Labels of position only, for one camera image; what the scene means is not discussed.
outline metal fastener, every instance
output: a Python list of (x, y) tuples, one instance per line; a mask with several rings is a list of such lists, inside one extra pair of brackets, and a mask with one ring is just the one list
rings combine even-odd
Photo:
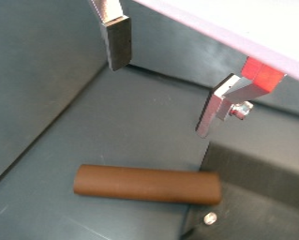
[(234, 104), (230, 109), (230, 115), (236, 115), (241, 120), (245, 120), (246, 116), (250, 114), (253, 106), (254, 105), (249, 101)]
[(214, 224), (216, 221), (217, 221), (217, 215), (216, 215), (216, 213), (210, 212), (210, 213), (205, 216), (205, 224), (206, 224), (206, 225), (212, 225), (212, 224)]

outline cylindrical rod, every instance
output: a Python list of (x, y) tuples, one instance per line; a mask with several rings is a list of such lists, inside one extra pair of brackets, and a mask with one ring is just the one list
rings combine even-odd
[(218, 204), (216, 172), (180, 172), (82, 165), (74, 181), (82, 195), (169, 203)]

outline brown wooden dowel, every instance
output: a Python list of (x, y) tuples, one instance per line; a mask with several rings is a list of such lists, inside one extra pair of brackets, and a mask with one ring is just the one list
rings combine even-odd
[(216, 172), (180, 172), (82, 165), (74, 180), (82, 195), (169, 203), (218, 204)]

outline red plastic piece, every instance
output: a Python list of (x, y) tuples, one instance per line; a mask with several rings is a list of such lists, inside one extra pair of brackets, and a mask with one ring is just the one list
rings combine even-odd
[(242, 69), (242, 75), (253, 80), (253, 84), (270, 93), (283, 81), (285, 73), (249, 57)]

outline bolt head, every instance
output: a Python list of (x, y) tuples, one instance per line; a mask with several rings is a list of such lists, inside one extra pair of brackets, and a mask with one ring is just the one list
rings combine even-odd
[(205, 224), (206, 224), (206, 225), (212, 225), (212, 224), (214, 224), (216, 221), (217, 221), (217, 215), (216, 215), (216, 213), (210, 212), (210, 213), (205, 216)]

